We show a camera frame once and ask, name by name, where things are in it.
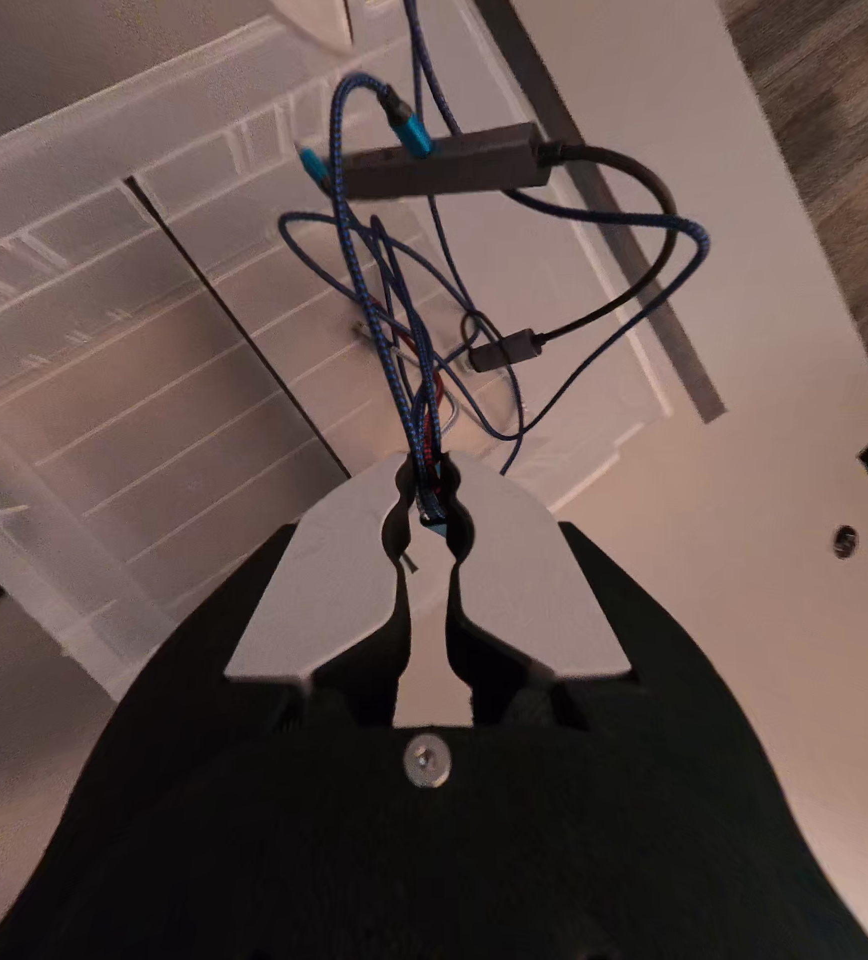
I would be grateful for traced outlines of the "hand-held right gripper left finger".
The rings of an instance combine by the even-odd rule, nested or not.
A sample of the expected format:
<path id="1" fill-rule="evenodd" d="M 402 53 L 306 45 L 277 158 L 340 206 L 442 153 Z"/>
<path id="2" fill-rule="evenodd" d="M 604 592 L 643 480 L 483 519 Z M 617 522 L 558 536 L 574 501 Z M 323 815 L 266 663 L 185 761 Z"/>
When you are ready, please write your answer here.
<path id="1" fill-rule="evenodd" d="M 411 649 L 401 559 L 414 470 L 393 453 L 309 508 L 224 669 L 232 681 L 397 680 Z"/>

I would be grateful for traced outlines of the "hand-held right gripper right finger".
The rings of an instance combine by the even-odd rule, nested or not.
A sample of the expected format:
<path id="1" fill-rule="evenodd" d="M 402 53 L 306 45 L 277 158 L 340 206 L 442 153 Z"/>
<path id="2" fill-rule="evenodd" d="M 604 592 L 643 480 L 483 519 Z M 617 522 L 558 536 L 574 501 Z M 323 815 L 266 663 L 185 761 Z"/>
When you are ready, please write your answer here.
<path id="1" fill-rule="evenodd" d="M 620 677 L 631 663 L 548 508 L 465 452 L 451 453 L 461 614 L 556 680 Z"/>

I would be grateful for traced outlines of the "clear plastic bin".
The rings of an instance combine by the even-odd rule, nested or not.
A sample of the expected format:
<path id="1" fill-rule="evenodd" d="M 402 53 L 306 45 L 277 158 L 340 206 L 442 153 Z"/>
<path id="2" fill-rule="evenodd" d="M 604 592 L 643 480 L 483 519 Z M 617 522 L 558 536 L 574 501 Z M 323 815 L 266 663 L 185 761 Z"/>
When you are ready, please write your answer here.
<path id="1" fill-rule="evenodd" d="M 337 81 L 362 67 L 412 94 L 401 2 L 351 7 L 349 53 L 267 15 L 0 138 L 0 584 L 113 698 L 344 469 L 406 450 L 360 311 L 278 232 L 288 210 L 330 213 L 295 143 L 326 152 Z M 496 195 L 439 207 L 500 330 L 614 296 L 592 227 Z M 525 438 L 510 475 L 547 506 L 673 413 L 642 339 L 612 346 Z"/>

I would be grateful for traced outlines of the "grey USB-C hub with cable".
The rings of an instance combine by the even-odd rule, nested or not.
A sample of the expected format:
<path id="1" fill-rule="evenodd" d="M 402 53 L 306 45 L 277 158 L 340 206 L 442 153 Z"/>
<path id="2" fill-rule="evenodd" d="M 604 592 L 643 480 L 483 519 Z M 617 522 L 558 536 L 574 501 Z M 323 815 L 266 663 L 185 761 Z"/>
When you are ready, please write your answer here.
<path id="1" fill-rule="evenodd" d="M 425 157 L 416 157 L 405 146 L 363 150 L 343 157 L 344 186 L 349 199 L 377 201 L 405 197 L 458 195 L 500 191 L 512 195 L 521 188 L 548 184 L 551 171 L 561 165 L 582 162 L 625 174 L 643 186 L 660 207 L 659 214 L 548 207 L 533 198 L 520 198 L 523 206 L 575 222 L 605 226 L 665 229 L 665 238 L 655 262 L 633 282 L 628 292 L 583 318 L 547 333 L 524 329 L 468 350 L 477 373 L 498 370 L 534 359 L 548 343 L 580 330 L 638 295 L 657 279 L 677 243 L 674 219 L 678 216 L 673 197 L 663 181 L 646 166 L 615 150 L 587 144 L 543 141 L 532 123 L 502 126 L 440 138 Z"/>

